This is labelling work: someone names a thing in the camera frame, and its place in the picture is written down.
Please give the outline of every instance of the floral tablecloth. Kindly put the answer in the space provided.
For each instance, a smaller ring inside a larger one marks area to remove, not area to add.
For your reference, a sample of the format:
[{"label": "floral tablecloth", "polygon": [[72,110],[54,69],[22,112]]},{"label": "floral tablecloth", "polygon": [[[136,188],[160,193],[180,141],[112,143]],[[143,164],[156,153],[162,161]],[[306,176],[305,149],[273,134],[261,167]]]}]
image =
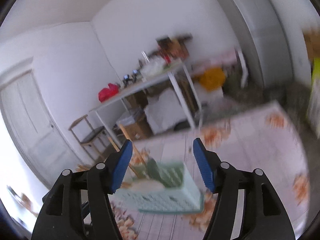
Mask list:
[{"label": "floral tablecloth", "polygon": [[[290,119],[273,102],[205,126],[150,140],[135,142],[145,159],[184,161],[196,185],[204,192],[204,210],[198,214],[159,215],[131,210],[115,195],[110,195],[112,210],[125,240],[203,239],[216,196],[207,191],[196,164],[192,143],[200,137],[207,150],[239,170],[262,169],[281,198],[296,238],[304,230],[309,204],[309,180],[304,149]],[[133,156],[132,164],[140,159]],[[236,215],[232,239],[239,235],[242,211]]]}]

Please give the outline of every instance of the light green basket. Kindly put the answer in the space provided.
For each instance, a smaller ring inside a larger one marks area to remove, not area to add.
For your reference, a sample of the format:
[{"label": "light green basket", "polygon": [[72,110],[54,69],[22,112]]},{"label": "light green basket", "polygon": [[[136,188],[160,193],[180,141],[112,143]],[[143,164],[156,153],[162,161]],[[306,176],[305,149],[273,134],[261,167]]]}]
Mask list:
[{"label": "light green basket", "polygon": [[165,189],[155,192],[137,192],[120,188],[116,195],[123,199],[128,208],[140,212],[178,214],[198,213],[203,209],[203,194],[194,183],[183,163],[159,163],[152,170],[151,177],[163,183]]}]

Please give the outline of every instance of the white door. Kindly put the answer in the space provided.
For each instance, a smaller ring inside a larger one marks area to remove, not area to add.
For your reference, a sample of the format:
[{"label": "white door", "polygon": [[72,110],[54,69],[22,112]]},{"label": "white door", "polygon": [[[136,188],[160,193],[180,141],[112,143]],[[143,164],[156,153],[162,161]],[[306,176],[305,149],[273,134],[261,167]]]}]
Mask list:
[{"label": "white door", "polygon": [[64,169],[75,171],[81,162],[53,124],[32,73],[1,90],[1,100],[20,154],[47,187],[53,186]]}]

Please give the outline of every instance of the red plastic bag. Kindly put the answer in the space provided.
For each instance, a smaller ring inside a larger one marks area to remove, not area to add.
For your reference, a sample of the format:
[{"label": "red plastic bag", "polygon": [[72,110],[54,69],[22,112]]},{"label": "red plastic bag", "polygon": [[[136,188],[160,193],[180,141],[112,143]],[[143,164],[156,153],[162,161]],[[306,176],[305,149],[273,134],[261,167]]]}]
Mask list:
[{"label": "red plastic bag", "polygon": [[100,102],[106,101],[107,99],[113,97],[114,95],[116,95],[117,93],[119,93],[119,88],[117,85],[115,84],[108,84],[109,88],[103,88],[99,94],[98,94],[98,98]]}]

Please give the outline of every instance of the metal screw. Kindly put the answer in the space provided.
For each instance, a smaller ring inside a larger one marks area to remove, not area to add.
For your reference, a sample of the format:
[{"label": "metal screw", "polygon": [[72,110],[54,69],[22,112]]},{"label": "metal screw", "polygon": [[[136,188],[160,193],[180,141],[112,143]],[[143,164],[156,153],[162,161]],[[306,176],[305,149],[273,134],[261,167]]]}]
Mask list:
[{"label": "metal screw", "polygon": [[254,172],[259,176],[263,175],[263,171],[260,169],[256,169]]},{"label": "metal screw", "polygon": [[96,165],[96,168],[97,168],[98,170],[102,170],[105,166],[106,166],[106,165],[105,165],[104,163],[98,163],[98,164]]},{"label": "metal screw", "polygon": [[221,163],[220,166],[224,169],[228,169],[230,167],[229,163],[226,162]]},{"label": "metal screw", "polygon": [[69,175],[70,173],[71,173],[70,170],[65,169],[65,170],[62,172],[62,175],[63,175],[63,176],[67,176],[67,175]]}]

